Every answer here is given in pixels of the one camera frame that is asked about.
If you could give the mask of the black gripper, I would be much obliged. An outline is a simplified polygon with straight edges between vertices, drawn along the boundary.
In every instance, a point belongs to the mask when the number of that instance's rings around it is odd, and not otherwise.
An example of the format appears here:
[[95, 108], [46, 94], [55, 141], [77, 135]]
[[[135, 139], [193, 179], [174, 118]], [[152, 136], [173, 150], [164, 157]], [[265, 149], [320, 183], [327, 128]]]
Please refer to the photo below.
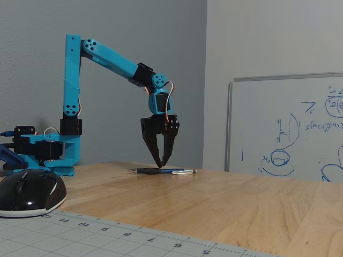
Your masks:
[[[168, 115], [168, 120], [169, 122], [165, 115], [152, 115], [140, 120], [143, 139], [159, 168], [164, 167], [171, 157], [174, 141], [180, 128], [176, 115]], [[157, 134], [162, 134], [164, 138], [162, 162], [159, 156]]]

